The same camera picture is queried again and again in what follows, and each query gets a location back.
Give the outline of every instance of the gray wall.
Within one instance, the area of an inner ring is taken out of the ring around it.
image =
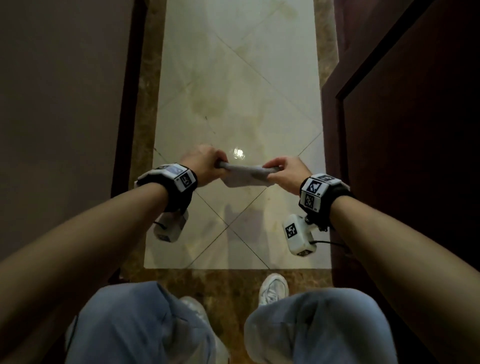
[[[0,4],[0,260],[110,197],[133,0]]]

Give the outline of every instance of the person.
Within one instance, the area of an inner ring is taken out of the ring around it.
[[[227,173],[215,168],[217,159],[227,161],[224,152],[202,145],[180,165],[194,173],[198,186],[205,186]],[[292,194],[298,195],[312,175],[298,157],[265,164],[274,166],[281,171],[270,174],[269,181]],[[69,364],[227,363],[227,349],[193,298],[177,299],[156,282],[102,288],[173,203],[172,196],[160,183],[145,183],[72,218],[2,261],[2,363],[38,361],[67,328]],[[439,361],[479,361],[478,271],[351,196],[334,199],[328,217]],[[289,297],[287,282],[277,274],[261,286],[259,307],[247,319],[244,337],[257,363],[396,362],[388,322],[372,298],[337,288]]]

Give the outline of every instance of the person's left arm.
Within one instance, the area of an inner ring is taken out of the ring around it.
[[[227,160],[224,152],[199,146],[180,164],[193,170],[203,186],[226,173],[214,167],[219,158]],[[166,189],[148,183],[70,219],[2,261],[0,337],[5,340],[0,361],[45,321],[47,328],[55,328],[49,333],[55,339],[77,308],[64,303],[81,307],[104,285],[167,203]],[[60,323],[56,313],[62,313]]]

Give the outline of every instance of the pants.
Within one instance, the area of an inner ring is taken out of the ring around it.
[[[100,289],[67,331],[67,364],[214,363],[211,328],[156,282]],[[244,326],[257,363],[396,363],[389,324],[353,289],[311,291],[259,307]]]

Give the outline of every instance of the white shoe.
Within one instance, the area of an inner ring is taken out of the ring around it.
[[[288,284],[285,278],[277,273],[265,278],[258,293],[258,305],[269,304],[288,297]]]
[[[202,304],[190,296],[182,297],[180,298],[180,301],[182,301],[188,308],[194,311],[196,315],[203,322],[205,322],[207,326],[210,328],[210,330],[212,331],[215,337],[215,353],[216,353],[215,363],[228,364],[230,362],[230,354],[228,353],[228,350],[225,347],[225,345],[222,343],[222,340],[220,340],[218,336],[215,334],[215,332],[212,330],[212,327],[210,326],[210,321],[208,321],[207,312],[205,311],[205,308],[202,306]]]

